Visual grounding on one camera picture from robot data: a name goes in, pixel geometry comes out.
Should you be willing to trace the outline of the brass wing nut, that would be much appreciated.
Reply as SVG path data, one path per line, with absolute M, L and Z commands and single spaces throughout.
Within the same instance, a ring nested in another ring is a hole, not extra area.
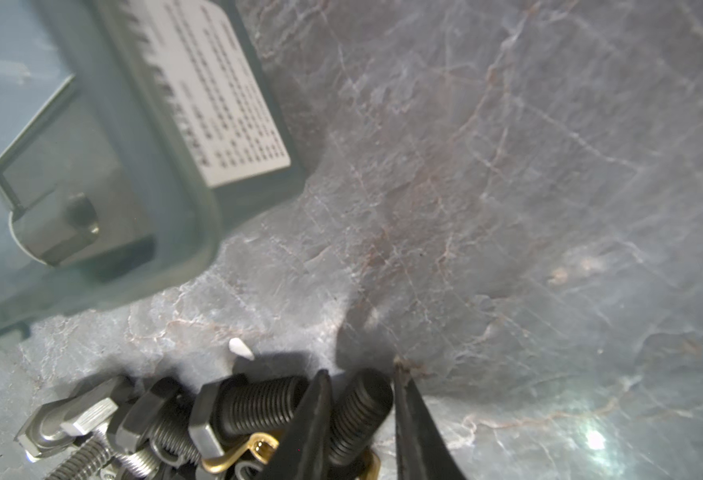
M 223 456 L 203 459 L 202 466 L 211 474 L 222 474 L 246 454 L 250 454 L 255 460 L 266 465 L 271 461 L 279 446 L 279 439 L 272 434 L 256 432 L 230 448 Z

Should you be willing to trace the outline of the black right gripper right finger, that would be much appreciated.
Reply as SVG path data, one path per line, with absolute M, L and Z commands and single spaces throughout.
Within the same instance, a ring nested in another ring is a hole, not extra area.
M 397 478 L 465 480 L 465 475 L 439 434 L 411 370 L 399 359 L 393 364 L 393 392 Z

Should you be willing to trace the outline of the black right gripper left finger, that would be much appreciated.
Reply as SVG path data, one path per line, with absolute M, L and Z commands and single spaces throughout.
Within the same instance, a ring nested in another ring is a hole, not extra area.
M 259 479 L 323 480 L 328 478 L 333 390 L 328 370 L 310 382 L 295 419 L 280 440 Z

